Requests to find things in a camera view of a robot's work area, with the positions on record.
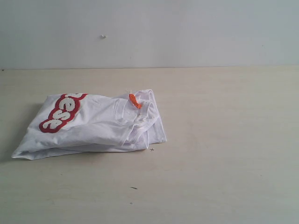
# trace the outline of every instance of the red logo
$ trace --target red logo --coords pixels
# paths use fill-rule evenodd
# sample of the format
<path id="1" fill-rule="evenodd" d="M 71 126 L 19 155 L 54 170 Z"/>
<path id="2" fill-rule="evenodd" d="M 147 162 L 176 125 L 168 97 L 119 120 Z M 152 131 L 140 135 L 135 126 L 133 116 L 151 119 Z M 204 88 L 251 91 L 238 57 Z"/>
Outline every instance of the red logo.
<path id="1" fill-rule="evenodd" d="M 63 94 L 56 101 L 48 119 L 40 123 L 39 129 L 44 133 L 56 133 L 69 121 L 73 120 L 80 108 L 80 100 L 85 93 Z"/>

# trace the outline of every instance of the white wall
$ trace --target white wall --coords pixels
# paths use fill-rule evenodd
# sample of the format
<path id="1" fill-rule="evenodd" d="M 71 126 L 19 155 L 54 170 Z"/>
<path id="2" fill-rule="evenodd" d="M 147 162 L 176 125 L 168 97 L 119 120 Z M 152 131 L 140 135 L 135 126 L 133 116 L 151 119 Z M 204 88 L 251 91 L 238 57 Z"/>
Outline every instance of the white wall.
<path id="1" fill-rule="evenodd" d="M 299 64 L 298 11 L 298 0 L 0 0 L 0 67 Z"/>

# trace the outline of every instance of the white t-shirt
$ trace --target white t-shirt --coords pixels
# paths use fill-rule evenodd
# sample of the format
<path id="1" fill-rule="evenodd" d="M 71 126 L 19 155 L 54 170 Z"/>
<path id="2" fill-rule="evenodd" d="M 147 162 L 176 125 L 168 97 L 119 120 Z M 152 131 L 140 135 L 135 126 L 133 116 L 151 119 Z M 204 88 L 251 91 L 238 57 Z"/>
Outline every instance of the white t-shirt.
<path id="1" fill-rule="evenodd" d="M 81 152 L 126 152 L 166 141 L 152 90 L 138 91 L 137 109 L 128 94 L 47 97 L 13 158 L 30 160 Z"/>

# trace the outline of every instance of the folded white shirt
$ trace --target folded white shirt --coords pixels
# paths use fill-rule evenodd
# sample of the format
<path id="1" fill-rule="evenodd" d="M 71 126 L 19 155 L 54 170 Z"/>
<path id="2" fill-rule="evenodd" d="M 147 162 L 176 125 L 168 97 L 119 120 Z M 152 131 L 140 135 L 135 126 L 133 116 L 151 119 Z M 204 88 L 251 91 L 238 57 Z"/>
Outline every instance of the folded white shirt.
<path id="1" fill-rule="evenodd" d="M 82 152 L 128 152 L 166 141 L 152 90 L 124 94 L 48 96 L 13 158 L 30 160 Z"/>

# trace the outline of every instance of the wooden surface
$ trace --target wooden surface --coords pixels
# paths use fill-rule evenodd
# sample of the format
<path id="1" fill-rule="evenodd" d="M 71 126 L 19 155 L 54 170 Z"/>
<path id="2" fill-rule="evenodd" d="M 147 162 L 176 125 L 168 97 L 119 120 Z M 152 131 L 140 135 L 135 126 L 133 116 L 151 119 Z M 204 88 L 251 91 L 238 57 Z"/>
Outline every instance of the wooden surface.
<path id="1" fill-rule="evenodd" d="M 47 95 L 153 89 L 153 151 L 13 160 Z M 299 66 L 0 71 L 1 224 L 297 224 Z"/>

